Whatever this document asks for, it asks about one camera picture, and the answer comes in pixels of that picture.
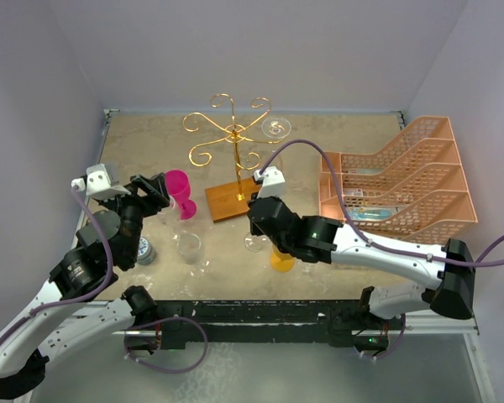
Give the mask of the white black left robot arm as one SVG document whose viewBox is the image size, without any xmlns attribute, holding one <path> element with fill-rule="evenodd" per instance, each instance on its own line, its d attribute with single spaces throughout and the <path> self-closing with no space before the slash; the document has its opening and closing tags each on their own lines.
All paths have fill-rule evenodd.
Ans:
<svg viewBox="0 0 504 403">
<path fill-rule="evenodd" d="M 115 268 L 132 269 L 143 221 L 170 205 L 165 174 L 133 175 L 122 186 L 103 168 L 71 183 L 89 218 L 76 247 L 50 272 L 34 299 L 0 332 L 0 400 L 14 400 L 39 386 L 47 366 L 98 334 L 134 325 L 146 329 L 158 307 L 143 286 L 130 286 L 94 316 L 64 330 L 60 324 L 118 280 Z"/>
</svg>

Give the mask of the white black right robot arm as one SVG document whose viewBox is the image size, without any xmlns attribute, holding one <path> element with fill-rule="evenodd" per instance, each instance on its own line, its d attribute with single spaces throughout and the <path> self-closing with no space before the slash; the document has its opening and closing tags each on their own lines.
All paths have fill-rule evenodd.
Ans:
<svg viewBox="0 0 504 403">
<path fill-rule="evenodd" d="M 467 245 L 455 238 L 444 245 L 409 243 L 358 234 L 347 223 L 299 216 L 277 196 L 249 201 L 250 228 L 277 249 L 302 262 L 370 267 L 404 278 L 392 287 L 362 291 L 358 322 L 376 328 L 385 320 L 430 310 L 456 320 L 474 315 L 475 268 Z"/>
</svg>

